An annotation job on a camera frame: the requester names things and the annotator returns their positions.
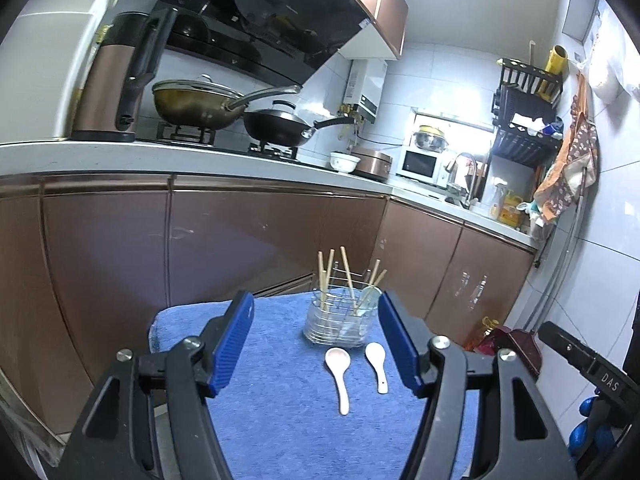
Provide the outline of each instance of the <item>apron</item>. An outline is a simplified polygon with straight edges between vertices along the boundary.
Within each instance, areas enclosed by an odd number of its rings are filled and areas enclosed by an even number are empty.
[[[585,187],[593,184],[598,176],[598,134],[595,124],[587,119],[587,81],[583,74],[577,77],[578,93],[571,106],[571,126],[553,167],[533,195],[547,222],[556,220],[577,201],[584,168]]]

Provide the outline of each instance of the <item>silver bolt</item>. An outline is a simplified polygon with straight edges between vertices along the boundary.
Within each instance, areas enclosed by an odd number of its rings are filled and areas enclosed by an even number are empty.
[[[451,341],[445,335],[437,335],[436,337],[431,339],[431,344],[438,350],[444,350],[445,348],[449,348],[449,346],[451,345]]]
[[[183,344],[189,350],[197,350],[198,348],[200,348],[202,346],[202,341],[200,341],[200,338],[198,338],[196,336],[191,336],[191,337],[184,338]]]
[[[503,361],[513,361],[516,359],[516,352],[509,350],[508,348],[503,348],[498,352],[498,356]]]
[[[133,352],[128,348],[123,348],[122,350],[118,350],[118,353],[116,354],[116,359],[121,363],[131,361],[132,357],[133,357]]]

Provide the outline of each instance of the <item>white spoon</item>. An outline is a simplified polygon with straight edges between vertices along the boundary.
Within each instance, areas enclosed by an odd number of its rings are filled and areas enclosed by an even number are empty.
[[[385,375],[385,349],[380,343],[369,343],[364,351],[368,361],[373,366],[378,376],[378,393],[388,394],[389,385],[386,383]]]
[[[349,396],[344,385],[344,373],[351,364],[349,354],[342,348],[329,348],[324,354],[324,362],[334,375],[335,384],[338,386],[338,398],[340,400],[340,414],[349,413]]]

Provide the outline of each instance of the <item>gas stove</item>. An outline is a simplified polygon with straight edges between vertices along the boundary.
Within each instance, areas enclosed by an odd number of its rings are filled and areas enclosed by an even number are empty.
[[[234,150],[215,146],[216,132],[205,128],[194,128],[192,126],[177,126],[160,121],[156,130],[156,138],[153,140],[145,139],[145,142],[156,142],[158,144],[168,144],[171,146],[184,146],[188,148],[197,148],[200,150],[209,150],[220,153],[237,153],[239,155],[249,155],[258,158],[270,158],[272,160],[281,160],[290,162],[299,166],[307,166],[310,168],[318,168],[315,164],[308,164],[297,160],[297,148],[288,148],[286,146],[278,146],[268,142],[252,142],[247,150]],[[329,171],[335,171],[332,168],[323,168]]]

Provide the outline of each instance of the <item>white bowl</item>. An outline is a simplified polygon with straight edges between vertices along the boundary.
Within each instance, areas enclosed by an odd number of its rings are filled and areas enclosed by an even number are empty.
[[[332,152],[330,156],[329,163],[338,173],[351,173],[360,161],[359,157],[346,153]]]

